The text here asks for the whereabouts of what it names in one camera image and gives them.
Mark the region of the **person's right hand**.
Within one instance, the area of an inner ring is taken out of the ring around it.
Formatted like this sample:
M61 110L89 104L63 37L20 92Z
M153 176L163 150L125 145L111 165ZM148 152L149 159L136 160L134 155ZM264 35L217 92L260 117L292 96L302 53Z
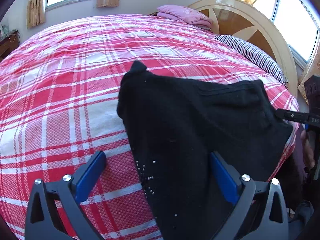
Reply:
M309 136L306 130L303 130L300 134L300 139L302 142L302 151L303 151L303 161L305 166L308 169L313 169L315 166L315 159L313 149L311 147Z

